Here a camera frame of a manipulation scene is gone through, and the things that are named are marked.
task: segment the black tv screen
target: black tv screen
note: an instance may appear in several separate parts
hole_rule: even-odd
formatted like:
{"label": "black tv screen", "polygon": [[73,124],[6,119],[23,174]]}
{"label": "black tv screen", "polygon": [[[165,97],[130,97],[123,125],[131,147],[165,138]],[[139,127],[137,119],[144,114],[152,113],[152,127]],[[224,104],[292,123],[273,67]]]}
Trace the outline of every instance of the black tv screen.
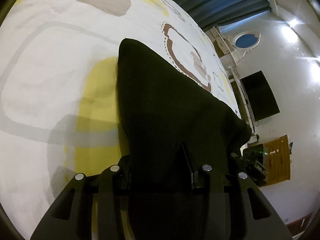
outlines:
{"label": "black tv screen", "polygon": [[241,79],[255,121],[280,113],[272,90],[262,73],[258,71]]}

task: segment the silver screw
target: silver screw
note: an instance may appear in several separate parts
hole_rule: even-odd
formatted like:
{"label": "silver screw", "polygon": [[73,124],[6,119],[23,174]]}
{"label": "silver screw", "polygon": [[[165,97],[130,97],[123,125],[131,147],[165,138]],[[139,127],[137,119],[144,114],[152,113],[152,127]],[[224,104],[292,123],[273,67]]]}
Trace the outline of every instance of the silver screw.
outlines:
{"label": "silver screw", "polygon": [[82,173],[78,173],[76,176],[75,176],[75,179],[76,180],[81,180],[83,179],[84,175]]}
{"label": "silver screw", "polygon": [[244,173],[244,172],[239,173],[239,178],[246,179],[247,177],[248,177],[248,175],[246,173]]}
{"label": "silver screw", "polygon": [[110,170],[114,171],[114,172],[115,171],[119,171],[119,169],[120,169],[120,167],[118,165],[113,165],[113,166],[110,167]]}
{"label": "silver screw", "polygon": [[208,164],[205,164],[205,165],[202,166],[202,169],[203,169],[204,171],[211,171],[211,170],[212,170],[212,167],[211,167],[210,165],[208,165]]}

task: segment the patterned bedsheet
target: patterned bedsheet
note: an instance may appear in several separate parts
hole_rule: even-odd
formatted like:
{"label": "patterned bedsheet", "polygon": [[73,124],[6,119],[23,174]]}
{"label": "patterned bedsheet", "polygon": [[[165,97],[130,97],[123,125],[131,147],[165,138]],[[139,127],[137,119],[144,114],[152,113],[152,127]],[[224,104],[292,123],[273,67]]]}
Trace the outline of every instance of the patterned bedsheet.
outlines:
{"label": "patterned bedsheet", "polygon": [[124,38],[238,113],[212,43],[172,0],[17,0],[0,27],[0,202],[26,239],[76,173],[129,153],[116,101]]}

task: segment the bright light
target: bright light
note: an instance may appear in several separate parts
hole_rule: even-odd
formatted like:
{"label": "bright light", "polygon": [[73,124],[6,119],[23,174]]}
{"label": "bright light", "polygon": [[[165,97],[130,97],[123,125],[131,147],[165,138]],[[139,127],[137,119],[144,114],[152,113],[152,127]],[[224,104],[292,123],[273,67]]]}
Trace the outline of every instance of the bright light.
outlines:
{"label": "bright light", "polygon": [[311,65],[311,74],[314,82],[320,82],[320,67],[318,64],[313,63]]}
{"label": "bright light", "polygon": [[295,43],[298,41],[298,35],[288,26],[282,27],[282,33],[290,43]]}
{"label": "bright light", "polygon": [[299,22],[296,19],[293,19],[292,21],[289,22],[290,27],[294,27],[298,24]]}

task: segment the white bedsheet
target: white bedsheet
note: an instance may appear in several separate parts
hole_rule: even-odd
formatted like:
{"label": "white bedsheet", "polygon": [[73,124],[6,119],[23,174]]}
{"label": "white bedsheet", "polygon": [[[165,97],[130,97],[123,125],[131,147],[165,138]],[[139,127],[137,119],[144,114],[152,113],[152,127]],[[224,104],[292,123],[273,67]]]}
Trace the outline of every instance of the white bedsheet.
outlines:
{"label": "white bedsheet", "polygon": [[26,239],[76,173],[128,154],[115,91],[124,38],[239,112],[212,43],[172,0],[18,0],[0,27],[0,202]]}

